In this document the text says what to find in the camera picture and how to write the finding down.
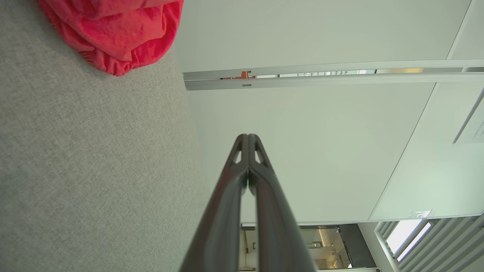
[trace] gray textured surface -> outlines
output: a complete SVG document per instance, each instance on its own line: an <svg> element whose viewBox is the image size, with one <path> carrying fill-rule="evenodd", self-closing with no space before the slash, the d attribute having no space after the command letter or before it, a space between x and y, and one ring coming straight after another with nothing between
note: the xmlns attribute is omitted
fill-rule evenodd
<svg viewBox="0 0 484 272"><path fill-rule="evenodd" d="M176 271L209 193L174 53L119 78L0 21L0 271Z"/></svg>

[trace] red blanket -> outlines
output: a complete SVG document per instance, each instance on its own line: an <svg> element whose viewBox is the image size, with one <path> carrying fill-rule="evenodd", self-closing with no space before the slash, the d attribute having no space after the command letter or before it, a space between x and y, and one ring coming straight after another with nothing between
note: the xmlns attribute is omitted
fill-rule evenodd
<svg viewBox="0 0 484 272"><path fill-rule="evenodd" d="M122 76L172 45L183 0L37 0L47 19L97 69Z"/></svg>

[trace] red velvet cloth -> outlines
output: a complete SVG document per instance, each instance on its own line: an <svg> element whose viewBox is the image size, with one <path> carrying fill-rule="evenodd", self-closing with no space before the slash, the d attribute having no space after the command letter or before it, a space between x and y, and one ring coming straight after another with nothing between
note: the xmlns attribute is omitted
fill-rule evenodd
<svg viewBox="0 0 484 272"><path fill-rule="evenodd" d="M171 47L183 0L37 0L59 35L97 69L122 76Z"/></svg>

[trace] gray fabric surface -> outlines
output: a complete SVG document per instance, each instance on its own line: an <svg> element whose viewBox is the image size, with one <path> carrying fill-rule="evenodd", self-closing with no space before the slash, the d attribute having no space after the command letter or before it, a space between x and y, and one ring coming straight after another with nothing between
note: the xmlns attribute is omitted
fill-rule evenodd
<svg viewBox="0 0 484 272"><path fill-rule="evenodd" d="M174 53L115 77L33 0L0 20L0 271L176 271L209 192Z"/></svg>

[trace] red fabric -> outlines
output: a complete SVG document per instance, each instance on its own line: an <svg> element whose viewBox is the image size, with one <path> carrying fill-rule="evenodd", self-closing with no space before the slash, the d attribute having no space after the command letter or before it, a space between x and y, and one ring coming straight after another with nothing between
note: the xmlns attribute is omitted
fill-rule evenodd
<svg viewBox="0 0 484 272"><path fill-rule="evenodd" d="M37 0L59 35L97 69L122 76L171 47L183 0Z"/></svg>

